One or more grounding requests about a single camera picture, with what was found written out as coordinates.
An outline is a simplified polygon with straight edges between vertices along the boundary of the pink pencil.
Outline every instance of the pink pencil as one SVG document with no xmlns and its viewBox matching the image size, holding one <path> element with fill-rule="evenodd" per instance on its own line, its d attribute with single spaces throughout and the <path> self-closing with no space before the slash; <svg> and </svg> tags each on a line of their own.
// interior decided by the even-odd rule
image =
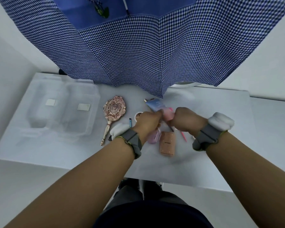
<svg viewBox="0 0 285 228">
<path fill-rule="evenodd" d="M 186 137 L 185 137 L 185 135 L 184 135 L 184 133 L 182 132 L 182 131 L 180 131 L 181 132 L 181 134 L 182 134 L 182 136 L 183 136 L 183 138 L 185 139 L 185 141 L 187 142 L 187 139 L 186 139 Z"/>
</svg>

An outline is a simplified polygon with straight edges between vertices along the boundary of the ornate hand mirror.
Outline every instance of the ornate hand mirror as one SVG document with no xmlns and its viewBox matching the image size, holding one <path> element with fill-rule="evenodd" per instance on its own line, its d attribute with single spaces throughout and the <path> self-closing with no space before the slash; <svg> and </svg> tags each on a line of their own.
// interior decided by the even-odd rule
<svg viewBox="0 0 285 228">
<path fill-rule="evenodd" d="M 108 100 L 104 105 L 104 114 L 108 124 L 105 128 L 105 133 L 102 138 L 101 145 L 104 144 L 105 137 L 109 132 L 112 122 L 117 121 L 121 118 L 122 115 L 125 114 L 125 101 L 123 98 L 116 95 L 114 98 Z"/>
</svg>

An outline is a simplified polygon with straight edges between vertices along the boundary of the gray wrist strap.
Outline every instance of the gray wrist strap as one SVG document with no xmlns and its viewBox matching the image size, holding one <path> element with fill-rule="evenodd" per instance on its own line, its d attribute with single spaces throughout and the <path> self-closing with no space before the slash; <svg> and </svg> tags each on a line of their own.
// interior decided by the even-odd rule
<svg viewBox="0 0 285 228">
<path fill-rule="evenodd" d="M 196 151 L 205 150 L 210 144 L 217 143 L 222 131 L 207 124 L 196 137 L 192 147 Z"/>
</svg>

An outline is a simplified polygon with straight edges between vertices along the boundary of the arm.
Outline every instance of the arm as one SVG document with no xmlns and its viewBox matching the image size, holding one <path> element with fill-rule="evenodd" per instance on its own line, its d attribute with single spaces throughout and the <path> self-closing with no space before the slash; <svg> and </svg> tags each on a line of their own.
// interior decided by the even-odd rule
<svg viewBox="0 0 285 228">
<path fill-rule="evenodd" d="M 132 128 L 144 144 L 161 112 L 141 114 Z M 134 161 L 133 149 L 116 138 L 62 176 L 6 228 L 92 227 Z"/>
<path fill-rule="evenodd" d="M 206 124 L 207 119 L 187 108 L 177 108 L 171 121 L 193 136 Z M 285 227 L 284 171 L 228 132 L 206 153 L 259 227 Z"/>
</svg>

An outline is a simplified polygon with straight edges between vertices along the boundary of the person's right hand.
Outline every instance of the person's right hand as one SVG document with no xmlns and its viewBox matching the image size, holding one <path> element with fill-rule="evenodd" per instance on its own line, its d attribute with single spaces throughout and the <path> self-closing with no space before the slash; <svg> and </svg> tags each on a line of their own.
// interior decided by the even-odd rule
<svg viewBox="0 0 285 228">
<path fill-rule="evenodd" d="M 207 125 L 208 120 L 194 113 L 186 107 L 178 107 L 175 111 L 174 118 L 169 121 L 169 125 L 184 132 L 189 132 L 194 137 L 198 132 Z"/>
</svg>

